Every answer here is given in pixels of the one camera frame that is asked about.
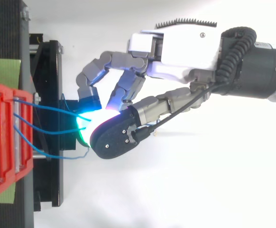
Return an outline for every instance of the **blue light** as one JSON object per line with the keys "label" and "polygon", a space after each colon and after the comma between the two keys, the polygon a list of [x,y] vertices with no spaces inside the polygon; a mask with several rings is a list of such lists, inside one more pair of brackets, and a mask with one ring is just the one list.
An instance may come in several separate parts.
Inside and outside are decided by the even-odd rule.
{"label": "blue light", "polygon": [[92,112],[85,112],[79,114],[80,116],[90,119],[91,121],[86,121],[80,117],[77,117],[77,125],[78,128],[85,128],[84,130],[80,130],[80,136],[82,140],[91,146],[90,137],[93,131],[105,121],[119,115],[120,113],[111,109],[99,109]]}

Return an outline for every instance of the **robotic hand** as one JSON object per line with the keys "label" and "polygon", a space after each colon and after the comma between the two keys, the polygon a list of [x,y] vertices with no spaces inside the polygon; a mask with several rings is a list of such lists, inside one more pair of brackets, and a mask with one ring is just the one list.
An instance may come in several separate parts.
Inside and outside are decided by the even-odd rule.
{"label": "robotic hand", "polygon": [[[82,130],[80,141],[89,142],[99,157],[110,159],[135,148],[179,113],[200,107],[211,93],[276,102],[276,46],[256,42],[256,33],[250,28],[232,28],[219,34],[216,26],[195,19],[158,24],[155,30],[133,34],[127,53],[103,52],[89,63],[76,79],[80,113],[101,109],[94,84],[110,68],[124,70],[106,107],[120,113],[108,115],[90,128],[90,133]],[[133,104],[146,75],[190,83],[190,88],[149,96]],[[157,124],[145,126],[168,113]]]}

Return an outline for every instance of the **white background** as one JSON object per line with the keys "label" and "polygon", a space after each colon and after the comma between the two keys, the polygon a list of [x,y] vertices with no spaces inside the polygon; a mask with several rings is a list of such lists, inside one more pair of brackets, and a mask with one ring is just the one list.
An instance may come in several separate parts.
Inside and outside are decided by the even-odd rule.
{"label": "white background", "polygon": [[[276,0],[26,0],[30,32],[64,46],[63,91],[105,50],[126,51],[134,32],[178,17],[249,26],[276,44]],[[121,72],[98,83],[106,105]],[[135,101],[182,87],[147,78]],[[83,154],[86,148],[65,155]],[[42,204],[36,228],[276,228],[276,104],[212,95],[201,108],[113,160],[91,151],[64,161],[64,203]]]}

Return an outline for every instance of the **robotic finger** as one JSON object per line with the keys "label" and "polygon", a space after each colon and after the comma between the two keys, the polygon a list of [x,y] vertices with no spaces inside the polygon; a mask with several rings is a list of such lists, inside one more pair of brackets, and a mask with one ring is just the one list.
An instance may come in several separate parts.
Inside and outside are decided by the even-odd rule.
{"label": "robotic finger", "polygon": [[147,123],[156,121],[160,116],[172,114],[181,109],[188,102],[191,105],[182,110],[187,112],[190,108],[198,108],[209,97],[209,93],[198,97],[208,85],[189,89],[188,87],[168,91],[158,96],[149,96],[128,106],[119,115],[100,124],[91,134],[90,143],[97,155],[104,159],[118,157],[134,149],[142,140],[150,135]]}

